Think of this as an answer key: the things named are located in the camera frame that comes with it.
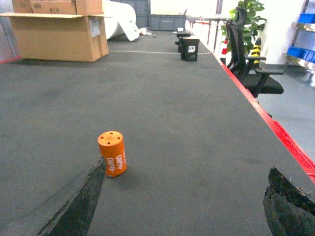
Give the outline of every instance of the blue bin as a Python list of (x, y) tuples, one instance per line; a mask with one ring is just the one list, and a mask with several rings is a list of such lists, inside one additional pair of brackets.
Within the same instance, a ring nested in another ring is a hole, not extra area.
[(304, 53), (302, 59), (314, 63), (315, 62), (315, 52), (312, 50), (305, 49), (305, 53)]
[(315, 14), (301, 13), (298, 22), (299, 23), (313, 24), (313, 23), (315, 23)]
[(287, 54), (296, 58), (303, 58), (305, 49), (289, 46)]

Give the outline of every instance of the white roll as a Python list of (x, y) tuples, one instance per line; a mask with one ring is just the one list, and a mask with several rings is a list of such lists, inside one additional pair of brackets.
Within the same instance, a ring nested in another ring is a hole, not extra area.
[(136, 13), (129, 4), (103, 0), (103, 11), (106, 15), (104, 21), (107, 39), (124, 34), (118, 23), (118, 17), (125, 16), (130, 21), (136, 22)]

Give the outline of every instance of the gray storage crate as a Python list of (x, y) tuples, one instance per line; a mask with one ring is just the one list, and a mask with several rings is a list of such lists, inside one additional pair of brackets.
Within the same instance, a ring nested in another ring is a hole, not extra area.
[(177, 31), (185, 28), (185, 15), (149, 15), (150, 30)]
[(149, 0), (111, 0), (121, 3), (129, 4), (133, 7), (136, 14), (148, 15), (150, 13)]
[(143, 28), (143, 27), (148, 27), (149, 26), (149, 15), (137, 15), (136, 25), (139, 29)]

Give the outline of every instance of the chair armrest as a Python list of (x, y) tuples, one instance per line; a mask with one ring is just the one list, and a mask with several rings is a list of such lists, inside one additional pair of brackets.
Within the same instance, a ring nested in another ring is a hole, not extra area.
[(255, 89), (252, 92), (252, 95), (254, 96), (254, 98), (258, 97), (258, 94), (260, 93), (262, 87), (264, 87), (269, 75), (283, 75), (284, 71), (283, 70), (265, 70), (265, 69), (256, 69), (255, 72), (257, 74), (260, 74), (261, 77), (258, 81), (257, 86), (255, 87)]
[(255, 72), (261, 75), (283, 75), (283, 70), (256, 69)]
[(246, 60), (267, 60), (266, 57), (251, 57), (251, 56), (245, 56)]

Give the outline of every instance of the black container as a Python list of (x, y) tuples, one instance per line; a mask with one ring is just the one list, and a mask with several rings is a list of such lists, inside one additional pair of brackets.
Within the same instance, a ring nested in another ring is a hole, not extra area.
[(182, 40), (183, 48), (181, 51), (181, 59), (185, 61), (197, 61), (200, 39), (195, 36), (191, 36), (183, 37)]
[(137, 15), (136, 25), (139, 29), (149, 27), (149, 15)]
[(184, 15), (149, 15), (150, 30), (177, 31), (185, 28), (185, 22)]
[(191, 31), (187, 30), (187, 31), (177, 31), (176, 33), (177, 38), (180, 37), (190, 37), (191, 36)]
[(183, 48), (183, 37), (190, 37), (191, 31), (178, 31), (176, 36), (178, 38), (178, 42), (175, 42), (175, 44), (178, 45), (178, 52), (180, 53)]

